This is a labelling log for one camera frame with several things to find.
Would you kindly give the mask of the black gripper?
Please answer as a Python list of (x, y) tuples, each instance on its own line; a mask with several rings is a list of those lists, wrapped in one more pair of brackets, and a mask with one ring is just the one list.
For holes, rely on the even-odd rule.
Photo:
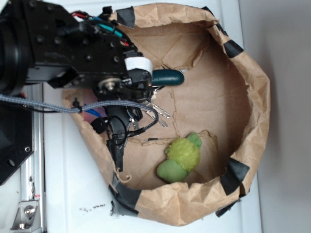
[[(48, 83), (54, 88), (93, 90), (99, 100), (131, 100), (152, 96), (151, 60), (123, 32), (96, 21), (57, 26), (48, 41)], [(123, 167), (130, 117), (126, 107), (106, 108), (107, 147), (116, 167)]]

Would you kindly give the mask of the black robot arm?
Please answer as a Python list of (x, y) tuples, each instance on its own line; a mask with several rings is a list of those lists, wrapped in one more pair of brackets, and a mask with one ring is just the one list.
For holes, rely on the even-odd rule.
[(39, 0), (8, 1), (0, 13), (0, 91), (17, 95), (27, 84), (48, 83), (116, 101), (105, 108), (107, 146), (122, 167), (133, 135), (130, 108), (152, 96), (153, 68), (111, 14), (110, 7), (92, 16)]

